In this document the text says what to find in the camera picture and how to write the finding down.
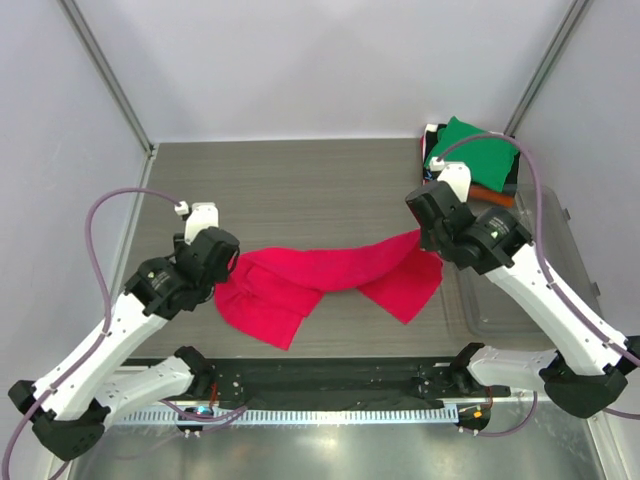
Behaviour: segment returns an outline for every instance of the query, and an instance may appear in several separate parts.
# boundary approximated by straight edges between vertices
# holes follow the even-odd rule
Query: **folded green shirt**
[[[438,131],[438,143],[425,160],[425,166],[428,167],[433,157],[437,157],[454,143],[479,133],[486,133],[486,131],[451,117],[446,128]],[[474,182],[496,192],[502,192],[505,179],[517,154],[518,149],[504,140],[483,138],[455,149],[447,155],[447,161],[464,162],[471,170],[471,179]]]

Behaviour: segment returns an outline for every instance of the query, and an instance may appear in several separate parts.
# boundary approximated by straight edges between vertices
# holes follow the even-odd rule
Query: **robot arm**
[[[418,188],[406,203],[420,224],[421,247],[459,269],[473,268],[509,294],[540,326],[557,350],[520,352],[468,345],[451,364],[461,391],[478,385],[507,385],[544,391],[568,413],[587,418],[614,402],[635,367],[603,344],[547,285],[531,234],[503,208],[479,217],[466,203],[468,175],[461,164],[443,166],[443,177]],[[466,167],[460,168],[464,173]],[[551,270],[570,299],[601,331],[638,356],[636,338],[627,339],[600,318]]]
[[[216,283],[225,282],[239,254],[238,240],[218,228],[214,204],[186,203],[176,207],[186,220],[185,233],[174,236],[170,257],[143,262],[125,283],[112,309],[110,331],[100,348],[41,405],[32,416],[40,442],[62,460],[89,450],[115,420],[170,396],[202,395],[214,381],[213,368],[193,347],[176,353],[144,372],[117,383],[105,383],[122,362],[148,337],[179,312],[211,298]],[[47,375],[32,382],[21,380],[9,397],[26,413],[86,352],[103,322]]]

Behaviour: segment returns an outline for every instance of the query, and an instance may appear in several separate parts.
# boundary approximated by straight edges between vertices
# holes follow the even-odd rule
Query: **white wall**
[[[640,335],[640,4],[593,2],[517,135],[571,212],[607,320]],[[617,406],[640,413],[640,378]],[[640,422],[614,428],[640,478]]]
[[[6,391],[57,364],[100,318],[84,250],[95,197],[139,181],[144,154],[58,5],[0,3],[0,447],[19,419]],[[98,214],[99,258],[112,275],[131,199]],[[12,478],[38,479],[29,429]]]
[[[569,0],[78,0],[152,140],[502,129]]]

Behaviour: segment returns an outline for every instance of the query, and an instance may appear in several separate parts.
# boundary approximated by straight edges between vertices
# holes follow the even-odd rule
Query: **red towel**
[[[245,253],[214,299],[232,326],[284,350],[327,292],[357,288],[406,324],[442,281],[442,262],[419,241],[416,230],[366,247]]]

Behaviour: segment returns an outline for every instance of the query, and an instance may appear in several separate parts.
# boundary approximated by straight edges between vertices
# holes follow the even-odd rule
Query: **wooden table surface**
[[[420,182],[415,139],[163,144],[148,186],[189,203],[214,201],[220,227],[242,251],[366,245],[415,229],[404,197]],[[165,202],[144,201],[127,265],[172,251],[182,222]],[[357,291],[328,294],[288,352],[229,326],[212,302],[182,313],[136,357],[166,357],[193,345],[208,357],[455,355],[470,341],[542,349],[541,339],[484,338],[466,326],[452,267],[419,316],[402,325]]]

